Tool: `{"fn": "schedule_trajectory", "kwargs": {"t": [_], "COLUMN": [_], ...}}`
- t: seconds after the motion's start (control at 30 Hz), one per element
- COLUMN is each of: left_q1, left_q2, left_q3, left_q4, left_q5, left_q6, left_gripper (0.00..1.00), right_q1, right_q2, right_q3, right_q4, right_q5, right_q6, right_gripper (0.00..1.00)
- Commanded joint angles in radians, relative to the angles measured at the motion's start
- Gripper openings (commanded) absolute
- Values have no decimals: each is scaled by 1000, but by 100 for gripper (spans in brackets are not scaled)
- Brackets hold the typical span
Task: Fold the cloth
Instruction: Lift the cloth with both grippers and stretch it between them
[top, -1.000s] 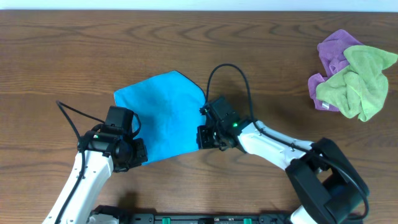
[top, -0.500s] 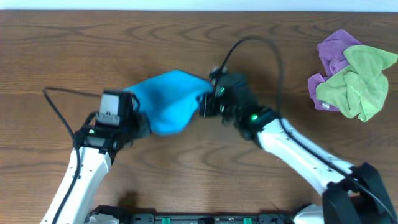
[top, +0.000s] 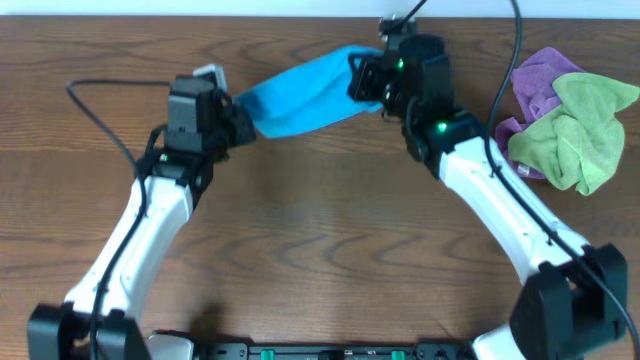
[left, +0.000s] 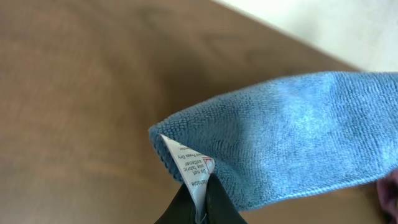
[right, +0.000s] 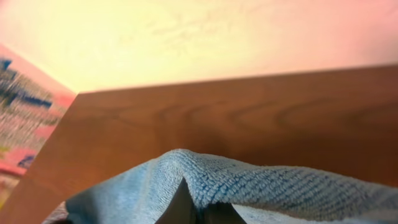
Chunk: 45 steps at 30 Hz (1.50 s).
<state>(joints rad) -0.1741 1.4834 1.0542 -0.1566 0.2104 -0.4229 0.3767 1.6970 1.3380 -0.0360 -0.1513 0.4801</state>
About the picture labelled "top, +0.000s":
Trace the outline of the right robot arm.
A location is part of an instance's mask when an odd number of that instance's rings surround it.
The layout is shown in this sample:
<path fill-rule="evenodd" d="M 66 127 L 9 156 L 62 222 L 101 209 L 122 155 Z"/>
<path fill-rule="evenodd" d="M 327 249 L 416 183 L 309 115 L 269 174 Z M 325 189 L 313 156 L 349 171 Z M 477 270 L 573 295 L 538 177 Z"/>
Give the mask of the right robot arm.
<path fill-rule="evenodd" d="M 383 53 L 347 61 L 349 96 L 401 121 L 409 154 L 467 203 L 516 270 L 522 290 L 511 316 L 472 342 L 474 357 L 581 359 L 634 334 L 623 255 L 560 221 L 455 103 L 442 39 L 395 33 Z"/>

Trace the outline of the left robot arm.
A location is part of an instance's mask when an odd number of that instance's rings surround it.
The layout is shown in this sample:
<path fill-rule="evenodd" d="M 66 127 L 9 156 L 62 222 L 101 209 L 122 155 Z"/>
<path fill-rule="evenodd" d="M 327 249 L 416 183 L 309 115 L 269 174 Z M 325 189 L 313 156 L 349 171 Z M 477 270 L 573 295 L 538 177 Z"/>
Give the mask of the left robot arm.
<path fill-rule="evenodd" d="M 214 65 L 168 83 L 168 120 L 154 128 L 134 172 L 126 209 L 89 271 L 59 306 L 27 323 L 31 359 L 150 359 L 138 326 L 168 248 L 189 221 L 230 149 L 255 141 L 246 110 Z"/>

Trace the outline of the blue cloth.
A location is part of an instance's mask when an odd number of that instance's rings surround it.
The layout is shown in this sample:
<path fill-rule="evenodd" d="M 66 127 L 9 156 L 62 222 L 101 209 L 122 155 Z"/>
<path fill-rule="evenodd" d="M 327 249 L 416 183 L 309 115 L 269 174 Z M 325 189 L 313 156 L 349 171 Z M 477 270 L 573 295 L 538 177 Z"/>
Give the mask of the blue cloth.
<path fill-rule="evenodd" d="M 348 96 L 352 79 L 348 57 L 380 55 L 381 50 L 345 46 L 286 70 L 235 97 L 266 138 L 297 136 L 381 108 Z"/>

